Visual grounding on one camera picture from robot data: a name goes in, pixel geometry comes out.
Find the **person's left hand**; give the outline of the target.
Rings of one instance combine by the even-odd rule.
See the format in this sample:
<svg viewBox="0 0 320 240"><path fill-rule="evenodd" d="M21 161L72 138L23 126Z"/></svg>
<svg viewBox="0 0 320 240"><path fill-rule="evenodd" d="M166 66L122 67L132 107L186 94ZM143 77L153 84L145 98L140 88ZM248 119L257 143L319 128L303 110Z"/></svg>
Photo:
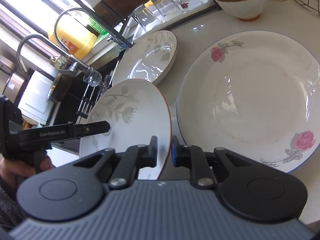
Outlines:
<svg viewBox="0 0 320 240"><path fill-rule="evenodd" d="M4 158L1 160L1 178L13 190L17 187L17 176L29 178L35 174L35 168L20 160L8 160Z"/></svg>

